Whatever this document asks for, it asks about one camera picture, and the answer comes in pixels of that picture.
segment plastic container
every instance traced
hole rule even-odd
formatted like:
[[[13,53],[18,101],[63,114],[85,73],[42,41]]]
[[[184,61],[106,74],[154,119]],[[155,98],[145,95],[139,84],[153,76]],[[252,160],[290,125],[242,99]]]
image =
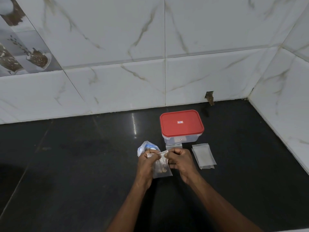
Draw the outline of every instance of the plastic container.
[[[204,132],[203,123],[196,110],[163,113],[160,123],[166,144],[195,142]]]

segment hand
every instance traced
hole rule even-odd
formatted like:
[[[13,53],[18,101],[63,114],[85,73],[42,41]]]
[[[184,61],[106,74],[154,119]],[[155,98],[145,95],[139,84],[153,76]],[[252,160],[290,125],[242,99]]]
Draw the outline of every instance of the hand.
[[[152,182],[152,165],[155,161],[161,158],[160,155],[156,154],[158,152],[159,151],[157,150],[149,149],[143,152],[138,158],[135,184],[140,187],[144,187],[145,190],[150,187]],[[150,158],[147,158],[147,154],[149,153],[154,155]]]
[[[171,169],[178,169],[182,180],[188,185],[192,179],[199,176],[193,163],[191,153],[187,149],[172,148],[165,154]]]

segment person's right hand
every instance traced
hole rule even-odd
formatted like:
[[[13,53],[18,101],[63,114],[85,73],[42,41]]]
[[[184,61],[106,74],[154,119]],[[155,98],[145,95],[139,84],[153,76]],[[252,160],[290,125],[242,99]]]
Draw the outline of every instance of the person's right hand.
[[[171,169],[178,169],[182,180],[188,185],[192,178],[199,176],[194,165],[191,153],[187,149],[172,148],[165,154]]]

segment person's left hand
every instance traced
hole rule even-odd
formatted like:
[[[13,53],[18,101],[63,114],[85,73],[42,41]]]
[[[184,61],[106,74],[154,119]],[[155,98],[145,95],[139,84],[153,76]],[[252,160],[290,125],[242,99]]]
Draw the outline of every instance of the person's left hand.
[[[149,153],[154,155],[147,158],[147,154]],[[145,190],[150,187],[152,182],[152,165],[161,158],[161,156],[156,153],[159,153],[159,151],[149,149],[143,152],[138,158],[135,183],[140,187],[144,187]]]

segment small plastic bag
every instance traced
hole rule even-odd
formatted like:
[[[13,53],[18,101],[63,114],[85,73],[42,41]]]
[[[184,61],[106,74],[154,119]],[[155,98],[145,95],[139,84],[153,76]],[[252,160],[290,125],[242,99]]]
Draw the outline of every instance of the small plastic bag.
[[[192,152],[200,169],[214,168],[216,164],[208,143],[192,145]]]
[[[140,156],[143,152],[145,152],[145,150],[148,149],[153,149],[153,150],[158,150],[160,151],[160,149],[152,144],[149,141],[145,141],[138,149],[137,149],[137,156]],[[157,160],[156,162],[154,162],[154,164],[152,165],[152,173],[153,173],[153,178],[162,178],[162,177],[168,177],[168,176],[172,176],[172,172],[170,167],[168,166],[168,159],[165,158],[165,153],[167,153],[168,151],[163,151],[158,153],[161,158],[159,160]],[[154,154],[147,154],[147,158],[152,157]]]
[[[166,150],[170,150],[172,148],[182,148],[182,143],[177,143],[177,144],[165,144]]]

